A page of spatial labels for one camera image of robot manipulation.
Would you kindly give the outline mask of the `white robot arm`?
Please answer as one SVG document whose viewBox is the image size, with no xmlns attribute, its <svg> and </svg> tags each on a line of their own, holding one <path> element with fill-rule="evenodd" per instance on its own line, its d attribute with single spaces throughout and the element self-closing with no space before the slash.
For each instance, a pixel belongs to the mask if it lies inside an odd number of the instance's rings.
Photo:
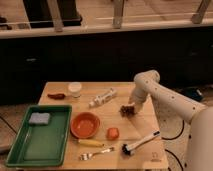
<svg viewBox="0 0 213 171">
<path fill-rule="evenodd" d="M 213 171 L 213 106 L 181 95 L 159 84 L 160 75 L 149 70 L 135 75 L 129 101 L 141 105 L 147 95 L 166 104 L 190 125 L 184 171 Z"/>
</svg>

